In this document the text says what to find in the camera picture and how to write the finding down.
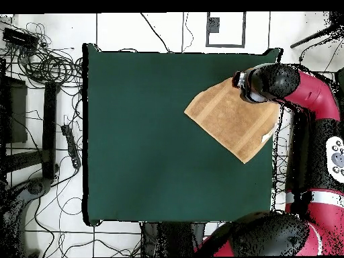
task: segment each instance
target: brown cloth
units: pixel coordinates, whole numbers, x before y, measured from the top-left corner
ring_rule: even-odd
[[[246,163],[272,135],[279,110],[276,103],[243,101],[229,78],[199,93],[184,113]]]

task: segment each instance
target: floor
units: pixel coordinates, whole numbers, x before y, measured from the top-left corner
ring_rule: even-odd
[[[294,49],[290,45],[310,34],[328,26],[327,13],[324,12],[247,12],[246,18],[246,43],[245,48],[209,48],[206,47],[206,13],[178,12],[178,13],[146,13],[147,20],[156,30],[157,34],[165,41],[166,46],[173,52],[245,52],[261,54],[268,47],[284,49],[282,62],[298,63],[301,52],[315,41],[303,44]],[[211,13],[211,17],[220,17],[221,25],[218,37],[211,37],[210,43],[240,44],[242,22],[238,13]],[[65,48],[73,60],[81,57],[82,43],[95,43],[102,50],[120,50],[123,48],[135,48],[138,51],[166,52],[166,49],[158,37],[149,28],[144,18],[139,13],[102,13],[102,14],[43,14],[43,15],[15,15],[13,25],[25,28],[30,22],[43,24],[46,34],[51,38],[50,48]],[[34,29],[34,24],[28,24],[28,29]],[[314,71],[323,71],[328,65],[339,42],[327,43],[323,46],[310,48],[304,55],[303,65]],[[337,71],[344,66],[344,49],[338,48],[328,71]],[[75,87],[68,88],[70,94],[76,93]],[[57,122],[63,124],[73,116],[71,96],[60,92],[58,95]],[[30,89],[28,93],[28,117],[42,117],[43,91]],[[284,112],[284,122],[279,134],[279,155],[287,155],[288,147],[288,120],[290,115]],[[75,123],[73,132],[75,139],[82,141],[82,120]],[[42,145],[42,121],[27,119],[27,127],[32,133],[38,146]],[[15,148],[34,147],[29,139],[25,144],[14,144]],[[56,148],[66,149],[67,142],[61,133],[56,134]],[[10,152],[22,152],[13,149]],[[61,163],[60,179],[67,178],[73,173],[68,152],[59,150],[56,152],[56,161]],[[15,171],[7,176],[12,185],[28,178],[40,166],[29,167]],[[53,188],[42,198],[38,211],[38,221],[54,234],[54,242],[46,252],[47,257],[61,258],[58,243],[63,241],[63,249],[66,257],[111,257],[118,253],[117,250],[133,250],[140,239],[140,227],[138,222],[103,222],[93,228],[86,226],[82,221],[81,201],[82,197],[82,169],[80,174],[72,178],[68,183],[62,183],[58,189]],[[284,208],[284,194],[277,195],[276,209]],[[38,201],[32,202],[26,217],[26,240],[31,249],[40,249],[41,254],[52,241],[52,235],[40,228],[33,219],[38,207]],[[219,222],[209,222],[206,225],[206,235],[216,229]]]

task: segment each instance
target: green table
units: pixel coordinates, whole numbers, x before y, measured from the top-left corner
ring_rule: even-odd
[[[269,210],[272,140],[244,165],[183,112],[199,92],[281,52],[100,52],[89,44],[88,219],[206,222]]]

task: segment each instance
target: black border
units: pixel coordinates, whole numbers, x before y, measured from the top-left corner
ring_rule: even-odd
[[[206,28],[206,47],[207,48],[245,48],[246,40],[246,12],[243,12],[243,35],[241,39],[241,44],[209,44],[209,34],[210,34],[210,12],[207,12],[207,28]]]

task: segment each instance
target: power strip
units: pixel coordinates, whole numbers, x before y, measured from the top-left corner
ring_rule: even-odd
[[[81,167],[81,161],[78,154],[77,147],[75,145],[74,136],[72,133],[72,129],[69,127],[69,125],[61,126],[62,134],[67,139],[68,144],[68,154],[72,159],[72,164],[75,169],[79,169]]]

